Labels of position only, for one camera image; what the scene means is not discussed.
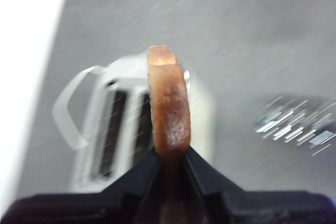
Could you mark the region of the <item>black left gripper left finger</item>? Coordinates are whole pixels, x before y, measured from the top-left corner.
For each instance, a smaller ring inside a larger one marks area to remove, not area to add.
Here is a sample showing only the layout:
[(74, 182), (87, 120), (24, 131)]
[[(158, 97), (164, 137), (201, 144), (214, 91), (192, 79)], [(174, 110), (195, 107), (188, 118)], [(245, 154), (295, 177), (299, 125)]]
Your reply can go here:
[(134, 223), (161, 168), (154, 149), (98, 193), (39, 194), (15, 201), (8, 223)]

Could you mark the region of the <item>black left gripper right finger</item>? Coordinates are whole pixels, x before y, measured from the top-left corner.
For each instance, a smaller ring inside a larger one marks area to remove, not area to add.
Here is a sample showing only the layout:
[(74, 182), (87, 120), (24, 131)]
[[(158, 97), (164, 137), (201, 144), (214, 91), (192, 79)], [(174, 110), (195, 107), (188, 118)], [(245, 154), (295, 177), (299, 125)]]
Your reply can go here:
[(184, 169), (210, 223), (335, 223), (335, 203), (308, 191), (247, 191), (190, 148)]

